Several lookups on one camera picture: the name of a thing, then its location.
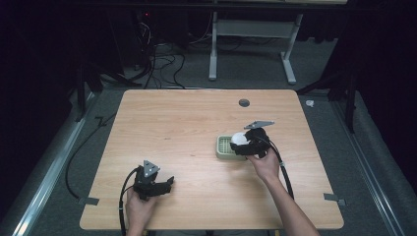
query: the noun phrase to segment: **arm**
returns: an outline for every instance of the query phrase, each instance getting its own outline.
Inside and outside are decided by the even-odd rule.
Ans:
[[[278,178],[278,159],[270,148],[264,158],[253,155],[247,158],[254,164],[258,176],[264,181],[272,195],[282,223],[288,235],[320,235],[304,211],[288,195]]]
[[[126,212],[129,220],[128,236],[142,236],[153,214],[157,197],[143,201],[132,188],[127,191]]]

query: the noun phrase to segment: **wooden table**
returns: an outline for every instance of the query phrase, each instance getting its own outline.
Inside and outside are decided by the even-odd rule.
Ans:
[[[248,107],[239,105],[242,98]],[[275,122],[265,130],[286,163],[297,204],[318,228],[340,228],[337,203],[324,199],[332,189],[298,96],[276,89],[126,91],[89,194],[99,203],[85,207],[82,228],[120,228],[123,182],[145,159],[161,167],[156,182],[175,176],[148,229],[282,228],[252,163],[215,155],[218,136],[244,132],[255,120]]]

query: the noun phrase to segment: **metal bracket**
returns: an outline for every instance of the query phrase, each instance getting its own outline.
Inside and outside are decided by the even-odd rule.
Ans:
[[[252,129],[258,129],[263,126],[273,125],[275,122],[273,121],[254,121],[251,124],[244,127],[245,130],[252,130]]]

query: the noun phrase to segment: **dark background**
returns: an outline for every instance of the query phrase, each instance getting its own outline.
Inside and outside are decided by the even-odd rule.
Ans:
[[[324,77],[340,70],[340,65],[355,60],[353,55],[356,54],[352,53],[355,48],[370,48],[361,57],[357,88],[392,156],[416,190],[413,146],[417,132],[417,112],[414,111],[417,9],[412,1],[396,2],[385,20],[375,14],[350,17],[305,14],[297,39],[314,37],[320,43],[339,37]],[[0,211],[3,218],[71,111],[68,97],[76,87],[80,63],[89,60],[120,73],[124,65],[137,62],[141,55],[122,60],[126,48],[120,46],[137,45],[129,41],[117,45],[111,25],[114,22],[110,23],[109,18],[124,21],[124,14],[109,16],[103,10],[61,9],[51,0],[2,1],[0,11]],[[196,36],[204,33],[201,26],[206,25],[209,14],[165,11],[152,12],[152,16],[160,38],[187,47],[186,33],[190,31]],[[274,19],[269,14],[228,14],[230,18],[242,16]],[[371,44],[361,44],[375,28],[384,30],[379,30],[373,40],[367,42]],[[95,73],[89,77],[97,80]]]

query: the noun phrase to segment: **metal rail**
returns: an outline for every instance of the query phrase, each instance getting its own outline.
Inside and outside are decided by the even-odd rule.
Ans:
[[[395,213],[392,210],[389,199],[375,176],[374,170],[369,164],[365,153],[362,151],[355,135],[350,133],[349,128],[344,123],[344,115],[340,104],[337,101],[331,102],[330,104],[356,153],[359,169],[369,188],[371,196],[374,199],[375,205],[383,218],[389,234],[395,236],[405,235]]]

